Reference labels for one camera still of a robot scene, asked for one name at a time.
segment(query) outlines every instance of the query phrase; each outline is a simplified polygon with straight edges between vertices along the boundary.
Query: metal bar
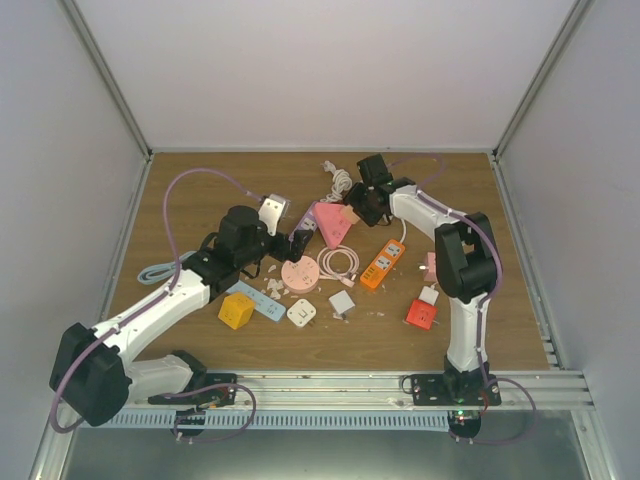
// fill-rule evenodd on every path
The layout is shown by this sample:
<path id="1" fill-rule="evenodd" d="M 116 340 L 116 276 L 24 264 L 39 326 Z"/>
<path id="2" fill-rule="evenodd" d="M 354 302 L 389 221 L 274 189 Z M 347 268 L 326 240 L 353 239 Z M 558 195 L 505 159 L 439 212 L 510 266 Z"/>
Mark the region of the metal bar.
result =
<path id="1" fill-rule="evenodd" d="M 613 456 L 596 412 L 571 412 L 591 480 L 616 480 Z"/>
<path id="2" fill-rule="evenodd" d="M 337 152 L 337 153 L 484 153 L 490 154 L 491 148 L 486 146 L 477 146 L 469 148 L 452 148 L 452 147 L 429 147 L 429 146 L 350 146 L 350 145 L 331 145 L 331 146 L 314 146 L 314 145 L 228 145 L 215 147 L 154 147 L 153 153 L 286 153 L 286 152 Z"/>
<path id="3" fill-rule="evenodd" d="M 261 412 L 414 412 L 451 410 L 452 406 L 416 407 L 410 394 L 404 393 L 401 381 L 408 372 L 236 372 L 238 382 L 250 388 Z M 541 410 L 593 410 L 593 402 L 581 372 L 533 371 L 492 372 L 522 384 Z M 503 404 L 495 410 L 529 410 L 526 396 L 515 386 L 500 383 Z M 154 408 L 148 404 L 128 406 Z M 166 409 L 166 406 L 155 408 Z M 225 411 L 247 411 L 250 397 L 236 392 L 236 403 Z M 465 407 L 468 410 L 481 407 Z"/>
<path id="4" fill-rule="evenodd" d="M 122 115 L 122 118 L 129 129 L 129 132 L 138 144 L 138 148 L 140 148 L 142 154 L 148 159 L 151 155 L 151 149 L 144 138 L 138 122 L 136 122 L 133 113 L 131 113 L 131 109 L 126 102 L 124 95 L 120 90 L 120 87 L 118 87 L 118 83 L 111 73 L 111 69 L 104 59 L 104 56 L 102 55 L 102 52 L 100 51 L 100 48 L 98 47 L 98 44 L 93 37 L 93 34 L 91 33 L 91 30 L 89 29 L 89 26 L 87 25 L 87 22 L 82 15 L 82 12 L 80 11 L 80 8 L 78 7 L 75 0 L 58 0 L 58 2 L 62 7 L 64 13 L 67 15 L 72 27 L 76 31 L 78 38 L 82 43 L 82 46 L 85 48 L 87 54 L 89 55 L 89 58 L 96 67 L 98 74 L 102 78 L 105 87 L 109 91 L 111 98 L 116 104 L 120 115 Z"/>
<path id="5" fill-rule="evenodd" d="M 75 422 L 78 414 L 68 405 L 60 405 L 58 419 L 62 425 Z M 38 453 L 31 467 L 30 480 L 60 480 L 75 433 L 59 435 L 47 425 Z"/>
<path id="6" fill-rule="evenodd" d="M 120 238 L 118 239 L 116 251 L 113 255 L 111 267 L 109 269 L 109 277 L 104 288 L 104 293 L 102 296 L 104 300 L 102 302 L 102 305 L 100 306 L 99 311 L 100 321 L 106 320 L 107 315 L 109 314 L 109 308 L 111 307 L 111 301 L 113 300 L 113 296 L 116 291 L 118 277 L 120 276 L 120 270 L 122 269 L 122 264 L 124 263 L 125 254 L 127 253 L 127 246 L 129 245 L 129 240 L 131 239 L 131 233 L 133 232 L 133 226 L 138 214 L 138 209 L 140 208 L 140 201 L 142 200 L 144 187 L 147 183 L 147 179 L 149 178 L 149 171 L 151 170 L 152 163 L 153 157 L 150 158 L 150 161 L 143 164 L 140 170 L 140 175 L 138 177 L 138 182 L 131 197 L 129 210 L 127 211 L 124 226 L 120 232 Z"/>
<path id="7" fill-rule="evenodd" d="M 500 137 L 498 144 L 494 150 L 496 156 L 500 157 L 504 153 L 507 145 L 513 138 L 514 133 L 518 129 L 520 122 L 527 114 L 529 107 L 535 100 L 536 96 L 540 92 L 542 85 L 545 80 L 548 78 L 549 73 L 553 70 L 553 67 L 557 64 L 560 55 L 564 51 L 564 49 L 569 44 L 569 41 L 573 37 L 576 32 L 578 26 L 580 25 L 582 19 L 584 18 L 589 6 L 593 3 L 593 0 L 575 0 L 567 17 L 565 18 L 558 34 L 554 38 L 551 46 L 547 50 L 547 53 L 538 67 L 538 71 L 534 75 L 531 83 L 527 87 L 527 91 L 525 92 L 522 100 L 518 104 L 515 113 L 509 120 L 507 124 L 507 128 L 504 133 Z"/>
<path id="8" fill-rule="evenodd" d="M 506 176 L 502 170 L 502 166 L 495 159 L 490 161 L 491 169 L 496 180 L 498 187 L 498 193 L 500 194 L 500 200 L 504 207 L 505 215 L 507 217 L 507 223 L 511 230 L 511 236 L 513 243 L 516 247 L 516 253 L 520 261 L 520 267 L 522 268 L 522 274 L 524 275 L 525 283 L 529 292 L 529 298 L 533 307 L 533 312 L 540 328 L 540 334 L 543 338 L 548 338 L 554 346 L 554 351 L 557 359 L 558 366 L 562 368 L 564 366 L 562 352 L 562 345 L 557 335 L 555 322 L 553 321 L 550 310 L 548 309 L 548 301 L 544 290 L 538 280 L 536 273 L 533 255 L 529 248 L 529 243 L 526 239 L 524 229 L 518 219 L 516 203 L 511 194 L 511 188 L 507 181 Z"/>

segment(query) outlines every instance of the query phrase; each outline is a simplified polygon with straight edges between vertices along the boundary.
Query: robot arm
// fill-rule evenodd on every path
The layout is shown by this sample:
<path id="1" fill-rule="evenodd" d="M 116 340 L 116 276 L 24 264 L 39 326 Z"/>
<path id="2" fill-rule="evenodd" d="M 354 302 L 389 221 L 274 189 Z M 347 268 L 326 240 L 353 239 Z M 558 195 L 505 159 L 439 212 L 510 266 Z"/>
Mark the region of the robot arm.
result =
<path id="1" fill-rule="evenodd" d="M 442 375 L 447 398 L 442 401 L 459 404 L 477 397 L 483 389 L 481 369 L 487 375 L 489 371 L 484 346 L 489 302 L 485 297 L 495 287 L 497 270 L 489 248 L 469 223 L 495 244 L 488 218 L 481 213 L 456 212 L 407 178 L 394 180 L 381 155 L 361 160 L 358 169 L 362 182 L 351 188 L 344 203 L 367 225 L 395 216 L 434 240 L 438 283 L 451 304 L 451 340 Z M 465 252 L 463 244 L 471 245 L 472 251 Z"/>
<path id="2" fill-rule="evenodd" d="M 77 323 L 62 336 L 49 384 L 56 390 L 78 356 L 109 331 L 106 338 L 77 368 L 63 398 L 90 425 L 110 420 L 127 403 L 155 395 L 178 393 L 205 385 L 206 369 L 185 352 L 163 359 L 134 362 L 140 352 L 176 322 L 198 310 L 233 286 L 240 273 L 255 278 L 260 262 L 269 255 L 297 262 L 312 232 L 297 231 L 293 241 L 276 231 L 288 202 L 271 195 L 259 211 L 232 207 L 219 231 L 210 234 L 200 249 L 183 262 L 175 287 L 165 283 L 115 317 L 87 329 Z M 256 266 L 251 275 L 245 269 Z M 136 314 L 135 321 L 123 321 Z"/>
<path id="3" fill-rule="evenodd" d="M 415 226 L 418 230 L 428 236 L 431 240 L 439 242 L 441 236 L 436 238 L 436 230 L 442 225 L 450 225 L 456 222 L 450 215 L 437 210 L 424 199 L 427 195 L 418 190 L 415 185 L 407 185 L 399 188 L 390 195 L 390 211 L 395 217 L 406 220 Z M 440 205 L 445 211 L 450 211 L 448 207 Z M 441 258 L 436 253 L 436 262 Z M 455 290 L 455 285 L 448 285 L 446 275 L 440 275 L 440 266 L 436 265 L 438 272 L 438 282 L 441 283 L 442 289 L 449 295 L 449 303 L 451 306 L 451 340 L 447 350 L 447 360 L 449 364 L 459 372 L 476 370 L 479 365 L 478 352 L 476 350 L 476 334 L 477 334 L 477 315 L 478 303 L 485 293 L 463 301 L 460 295 L 450 295 L 448 292 Z M 482 305 L 482 331 L 485 330 L 487 320 L 487 310 L 489 302 Z M 484 347 L 484 334 L 481 339 L 481 355 L 483 362 L 487 360 L 487 353 Z"/>

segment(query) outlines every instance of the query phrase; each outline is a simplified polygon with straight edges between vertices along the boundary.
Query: white adapter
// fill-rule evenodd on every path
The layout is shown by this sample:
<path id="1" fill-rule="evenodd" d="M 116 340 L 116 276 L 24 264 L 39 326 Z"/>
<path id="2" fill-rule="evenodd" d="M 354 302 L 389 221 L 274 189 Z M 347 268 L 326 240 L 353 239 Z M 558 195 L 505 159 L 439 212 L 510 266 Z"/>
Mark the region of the white adapter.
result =
<path id="1" fill-rule="evenodd" d="M 316 316 L 316 307 L 301 298 L 287 310 L 287 317 L 298 327 L 304 327 Z"/>
<path id="2" fill-rule="evenodd" d="M 438 300 L 438 295 L 440 295 L 440 292 L 435 288 L 422 287 L 422 292 L 420 292 L 418 300 L 422 300 L 424 303 L 435 306 L 436 300 Z"/>
<path id="3" fill-rule="evenodd" d="M 344 318 L 347 312 L 349 312 L 356 306 L 346 290 L 342 290 L 341 292 L 330 296 L 329 303 L 331 304 L 335 312 L 342 318 Z"/>

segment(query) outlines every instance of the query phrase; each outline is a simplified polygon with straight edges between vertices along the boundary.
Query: wooden table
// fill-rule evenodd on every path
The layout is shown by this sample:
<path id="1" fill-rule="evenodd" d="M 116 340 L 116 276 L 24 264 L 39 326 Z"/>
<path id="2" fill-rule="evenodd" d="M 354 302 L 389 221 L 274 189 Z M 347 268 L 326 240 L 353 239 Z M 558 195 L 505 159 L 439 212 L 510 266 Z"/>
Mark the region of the wooden table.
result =
<path id="1" fill-rule="evenodd" d="M 330 160 L 359 179 L 356 162 L 362 153 L 189 153 L 156 155 L 135 221 L 131 241 L 112 303 L 111 315 L 124 310 L 153 286 L 136 281 L 138 272 L 151 264 L 171 258 L 164 233 L 161 205 L 169 182 L 180 172 L 194 167 L 212 167 L 233 175 L 250 190 L 265 195 L 277 193 L 292 201 L 280 229 L 290 231 L 313 200 L 329 192 L 331 176 L 321 167 Z M 385 155 L 388 161 L 407 154 Z M 547 369 L 540 334 L 536 326 L 526 286 L 509 228 L 485 155 L 445 155 L 446 172 L 426 187 L 438 200 L 472 213 L 482 211 L 491 220 L 504 265 L 504 286 L 491 302 L 488 319 L 487 351 L 495 369 Z M 437 170 L 435 160 L 417 158 L 394 169 L 396 176 L 415 181 Z M 195 250 L 205 235 L 217 231 L 229 207 L 237 204 L 257 206 L 235 187 L 219 177 L 196 174 L 176 186 L 170 202 L 170 219 L 181 252 Z M 348 233 L 344 244 L 355 249 L 361 271 L 389 238 L 399 239 L 402 227 L 369 228 L 363 222 Z M 375 293 L 362 286 L 349 290 L 356 309 L 347 321 L 333 318 L 328 297 L 344 287 L 336 281 L 321 281 L 316 291 L 305 295 L 318 310 L 315 325 L 298 328 L 286 316 L 275 323 L 255 312 L 251 321 L 234 331 L 217 318 L 222 299 L 181 320 L 154 341 L 141 358 L 157 358 L 174 349 L 184 349 L 211 368 L 229 369 L 366 369 L 438 370 L 449 344 L 449 302 L 440 295 L 437 320 L 431 331 L 404 324 L 411 301 L 424 285 L 418 269 L 425 253 L 433 250 L 430 239 L 409 226 L 407 250 L 384 286 Z M 324 246 L 316 233 L 307 252 L 315 258 Z M 265 259 L 263 274 L 249 281 L 258 290 L 266 288 L 265 277 L 279 278 L 279 266 Z M 336 260 L 335 268 L 341 267 Z M 296 301 L 291 295 L 280 302 L 287 308 Z"/>

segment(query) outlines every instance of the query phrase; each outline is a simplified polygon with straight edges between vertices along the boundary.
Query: white wall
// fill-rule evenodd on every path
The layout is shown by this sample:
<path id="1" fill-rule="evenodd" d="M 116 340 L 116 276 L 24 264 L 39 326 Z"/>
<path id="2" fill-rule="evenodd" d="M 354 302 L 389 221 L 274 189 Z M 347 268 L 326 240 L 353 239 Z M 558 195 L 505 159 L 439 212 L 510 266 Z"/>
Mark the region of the white wall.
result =
<path id="1" fill-rule="evenodd" d="M 92 324 L 142 155 L 52 0 L 0 15 L 0 477 L 27 478 L 61 333 Z"/>
<path id="2" fill-rule="evenodd" d="M 573 0 L 78 0 L 165 147 L 495 146 Z"/>
<path id="3" fill-rule="evenodd" d="M 640 468 L 640 3 L 596 1 L 504 162 L 569 366 Z"/>

